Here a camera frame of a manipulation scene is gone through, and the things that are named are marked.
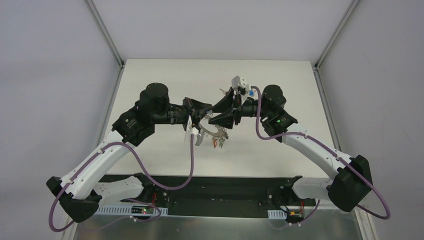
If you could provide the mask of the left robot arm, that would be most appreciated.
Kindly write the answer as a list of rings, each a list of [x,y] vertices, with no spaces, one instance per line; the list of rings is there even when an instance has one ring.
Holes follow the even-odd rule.
[[[145,167],[123,180],[102,183],[101,178],[127,154],[140,163],[135,149],[155,133],[156,125],[181,125],[193,148],[202,137],[199,123],[212,107],[189,97],[180,105],[173,104],[165,84],[150,83],[86,159],[68,174],[47,180],[46,185],[55,197],[51,211],[60,205],[72,223],[81,223],[108,204],[134,198],[143,203],[149,201],[154,186],[169,190],[170,186],[155,180]]]

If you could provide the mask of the metal keyring with keys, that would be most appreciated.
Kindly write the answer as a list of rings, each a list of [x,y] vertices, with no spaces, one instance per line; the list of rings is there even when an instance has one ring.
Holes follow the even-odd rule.
[[[198,125],[205,132],[205,136],[211,137],[213,148],[222,149],[225,142],[229,139],[229,134],[225,128],[209,124],[208,121],[212,117],[205,115]]]

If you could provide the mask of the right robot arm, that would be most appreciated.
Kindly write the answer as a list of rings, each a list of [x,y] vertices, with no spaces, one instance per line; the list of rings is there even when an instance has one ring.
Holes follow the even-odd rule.
[[[284,200],[296,205],[303,199],[325,199],[344,212],[361,207],[361,201],[374,191],[369,161],[331,148],[314,137],[285,110],[287,100],[275,84],[264,90],[256,86],[231,87],[210,111],[217,115],[212,125],[226,129],[240,123],[243,117],[255,119],[255,131],[261,140],[277,140],[307,157],[326,178],[298,178],[284,190]]]

